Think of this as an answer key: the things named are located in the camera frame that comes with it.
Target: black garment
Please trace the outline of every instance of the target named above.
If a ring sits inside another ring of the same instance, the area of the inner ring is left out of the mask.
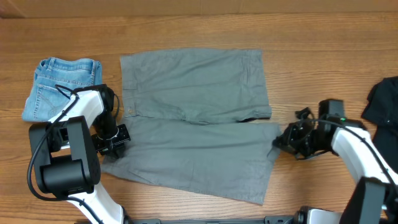
[[[368,96],[362,118],[377,125],[373,143],[389,166],[398,172],[398,77],[385,78]]]

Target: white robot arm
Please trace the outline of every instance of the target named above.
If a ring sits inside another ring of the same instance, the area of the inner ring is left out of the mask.
[[[389,217],[386,222],[396,223],[398,174],[380,155],[362,122],[345,118],[341,100],[321,101],[320,119],[308,119],[310,114],[309,108],[297,111],[300,121],[290,123],[274,144],[297,159],[325,152],[340,156],[357,187],[343,213],[303,207],[294,223],[379,223],[382,209]]]
[[[43,193],[52,193],[74,204],[92,223],[97,223],[95,214],[102,223],[127,224],[131,220],[126,212],[112,200],[100,182],[96,155],[97,152],[111,152],[115,156],[124,142],[130,140],[125,125],[117,126],[111,115],[113,95],[106,85],[77,89],[63,109],[65,111],[73,104],[66,114],[62,111],[48,123],[32,125],[29,135],[33,153],[49,124],[57,123],[46,136],[47,141],[34,161],[37,183]],[[88,131],[91,125],[97,131],[93,136]],[[71,149],[71,155],[51,156],[51,152],[67,148]],[[81,206],[78,200],[69,200],[71,197],[84,201],[91,211]]]

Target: shorts pocket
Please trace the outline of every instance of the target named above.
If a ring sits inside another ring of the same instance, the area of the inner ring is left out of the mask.
[[[38,84],[33,117],[36,120],[48,121],[61,112],[68,102],[69,99],[64,97],[57,89]]]

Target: black cable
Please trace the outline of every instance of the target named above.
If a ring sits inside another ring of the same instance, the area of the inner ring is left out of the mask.
[[[36,160],[37,155],[39,154],[39,151],[44,143],[44,141],[47,139],[47,137],[49,136],[49,134],[51,133],[51,131],[53,130],[53,128],[58,124],[58,122],[76,105],[77,101],[79,100],[79,96],[77,95],[77,92],[65,87],[65,86],[61,86],[61,85],[55,85],[56,89],[62,93],[64,96],[66,96],[67,98],[70,99],[70,97],[68,95],[66,95],[63,91],[60,90],[60,88],[63,88],[65,90],[70,91],[71,95],[75,95],[75,100],[72,102],[71,105],[69,105],[65,110],[62,111],[61,115],[56,118],[56,120],[50,125],[50,127],[46,130],[46,132],[44,133],[43,137],[40,139],[33,155],[32,158],[30,158],[30,162],[29,162],[29,166],[27,169],[27,185],[29,187],[30,192],[32,192],[32,194],[37,197],[38,199],[44,200],[44,201],[48,201],[48,202],[59,202],[59,201],[63,201],[63,199],[60,198],[50,198],[50,197],[44,197],[41,196],[33,187],[33,183],[32,183],[32,169],[33,169],[33,165],[34,162]],[[79,203],[80,206],[84,206],[87,211],[90,213],[90,215],[99,223],[99,224],[103,224],[102,220],[100,220],[100,218],[96,215],[96,213],[93,211],[93,209],[84,201],[75,197],[67,197],[65,200],[71,200],[71,201],[76,201]]]
[[[73,93],[73,90],[69,89],[68,87],[58,85],[58,84],[55,84],[55,88],[56,88],[63,96],[65,96],[66,98],[68,98],[68,99],[70,100],[70,97],[69,97],[66,93],[64,93],[61,89],[63,88],[64,90],[68,90],[68,91],[70,92],[70,94]]]
[[[88,206],[88,204],[84,200],[76,197],[68,197],[67,200],[78,202],[79,206],[83,206],[87,209],[87,211],[95,219],[95,221],[97,221],[99,224],[104,224],[104,222],[102,222],[102,220],[96,215],[93,209],[90,206]]]
[[[308,122],[308,121],[311,121],[311,122],[314,121],[314,122],[318,122],[318,123],[326,123],[326,124],[335,125],[336,127],[339,127],[339,128],[342,128],[342,129],[346,130],[347,132],[351,133],[353,136],[355,136],[359,140],[361,140],[361,142],[363,142],[366,145],[366,147],[368,147],[368,149],[371,151],[371,153],[372,153],[373,157],[375,158],[376,162],[379,164],[380,169],[383,171],[384,175],[386,175],[388,181],[392,185],[396,195],[398,194],[398,186],[395,184],[395,182],[392,179],[390,173],[388,173],[388,170],[384,167],[384,165],[381,162],[380,158],[377,156],[375,150],[372,148],[372,146],[369,145],[369,143],[365,140],[365,138],[362,138],[360,135],[356,134],[350,128],[347,128],[346,126],[344,126],[342,124],[339,124],[339,123],[336,123],[336,122],[332,122],[332,121],[323,120],[323,119],[305,119],[305,120],[294,122],[293,124],[302,124],[302,123]]]
[[[304,157],[304,158],[297,158],[297,157],[296,157],[296,160],[307,160],[307,159],[312,159],[312,158],[314,158],[314,157],[320,156],[320,155],[325,154],[325,153],[327,153],[327,152],[329,152],[329,150],[320,151],[320,152],[318,152],[318,153],[312,154],[311,156],[307,156],[307,157]]]
[[[120,101],[119,101],[119,97],[117,96],[117,94],[115,94],[116,99],[118,99],[118,108],[116,109],[116,113],[114,114],[114,118],[116,119],[119,115],[119,109],[120,109]]]

